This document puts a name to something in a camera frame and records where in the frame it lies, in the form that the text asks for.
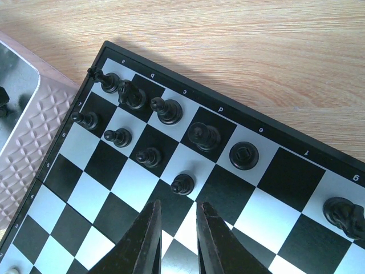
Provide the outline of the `black chess queen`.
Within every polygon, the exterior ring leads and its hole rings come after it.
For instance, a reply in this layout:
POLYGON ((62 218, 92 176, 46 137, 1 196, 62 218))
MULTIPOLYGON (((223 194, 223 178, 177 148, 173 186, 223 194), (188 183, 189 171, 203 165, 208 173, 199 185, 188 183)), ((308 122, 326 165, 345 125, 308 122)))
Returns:
POLYGON ((189 126, 188 138, 198 149, 204 152, 214 150, 221 143, 218 129, 202 122, 195 122, 189 126))

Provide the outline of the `black chess piece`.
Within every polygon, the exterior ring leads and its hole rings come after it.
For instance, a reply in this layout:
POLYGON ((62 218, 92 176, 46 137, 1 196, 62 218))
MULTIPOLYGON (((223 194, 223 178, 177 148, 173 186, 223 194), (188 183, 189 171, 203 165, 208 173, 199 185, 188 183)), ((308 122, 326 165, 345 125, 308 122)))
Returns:
POLYGON ((118 102, 126 104, 132 110, 144 108, 147 102, 146 93, 133 84, 130 80, 121 80, 118 88, 118 102))
POLYGON ((98 67, 90 67, 88 75, 94 80, 95 83, 100 83, 101 88, 108 94, 117 92, 117 88, 120 82, 120 78, 113 72, 104 74, 103 70, 98 67))

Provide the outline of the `black chess knight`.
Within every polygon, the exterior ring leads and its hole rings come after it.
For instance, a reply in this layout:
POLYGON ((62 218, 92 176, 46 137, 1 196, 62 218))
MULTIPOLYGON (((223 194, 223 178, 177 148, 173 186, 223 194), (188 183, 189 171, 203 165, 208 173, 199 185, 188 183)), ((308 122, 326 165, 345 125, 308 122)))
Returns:
POLYGON ((364 207, 342 197, 325 201, 323 214, 326 220, 354 240, 364 240, 364 207))

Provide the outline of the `black chess pawn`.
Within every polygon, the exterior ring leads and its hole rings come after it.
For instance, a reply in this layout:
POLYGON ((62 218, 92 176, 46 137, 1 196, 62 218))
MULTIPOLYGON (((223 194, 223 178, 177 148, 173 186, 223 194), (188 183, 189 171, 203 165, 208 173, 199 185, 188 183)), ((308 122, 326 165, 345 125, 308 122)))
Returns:
POLYGON ((188 174, 177 175, 171 184, 172 192, 182 196, 189 195, 193 189, 194 180, 188 174))
POLYGON ((116 147, 126 147, 132 141, 132 134, 125 128, 119 128, 118 130, 107 130, 104 133, 106 141, 112 142, 116 147))
POLYGON ((147 168, 157 167, 163 159, 162 152, 154 147, 140 150, 136 154, 136 160, 147 168))
POLYGON ((96 113, 90 111, 86 114, 80 112, 73 112, 71 114, 71 120, 87 130, 94 130, 98 126, 99 117, 96 113))

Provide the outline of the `black chess king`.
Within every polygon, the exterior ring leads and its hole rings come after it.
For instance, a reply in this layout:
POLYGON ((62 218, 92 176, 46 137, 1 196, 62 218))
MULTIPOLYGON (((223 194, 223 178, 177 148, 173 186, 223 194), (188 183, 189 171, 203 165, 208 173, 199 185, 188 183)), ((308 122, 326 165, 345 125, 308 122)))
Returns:
POLYGON ((250 142, 238 142, 230 149, 229 159, 235 168, 246 171, 256 166, 259 152, 250 142))

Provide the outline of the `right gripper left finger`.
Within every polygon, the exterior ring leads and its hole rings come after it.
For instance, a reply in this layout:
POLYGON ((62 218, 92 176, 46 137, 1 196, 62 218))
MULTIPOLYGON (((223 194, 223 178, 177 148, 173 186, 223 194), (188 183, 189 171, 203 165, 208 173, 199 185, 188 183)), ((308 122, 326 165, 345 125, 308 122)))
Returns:
POLYGON ((161 203, 147 203, 121 240, 89 273, 160 273, 161 203))

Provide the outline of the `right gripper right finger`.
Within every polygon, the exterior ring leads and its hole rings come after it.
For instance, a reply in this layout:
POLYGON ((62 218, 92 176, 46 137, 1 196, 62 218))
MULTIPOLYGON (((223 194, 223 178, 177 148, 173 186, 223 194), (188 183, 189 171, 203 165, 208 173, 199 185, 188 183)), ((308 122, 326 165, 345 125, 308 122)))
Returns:
POLYGON ((270 273, 235 237, 208 202, 196 208, 200 273, 270 273))

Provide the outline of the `black chess bishop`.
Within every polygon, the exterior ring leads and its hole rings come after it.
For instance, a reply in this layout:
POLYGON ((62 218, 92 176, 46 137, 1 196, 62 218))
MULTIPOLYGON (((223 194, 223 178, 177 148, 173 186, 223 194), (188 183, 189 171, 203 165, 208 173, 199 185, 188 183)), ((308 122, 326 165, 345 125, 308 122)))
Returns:
POLYGON ((151 99, 150 107, 157 113, 159 121, 163 124, 173 125, 179 122, 183 116, 183 109, 178 101, 164 100, 161 97, 151 99))

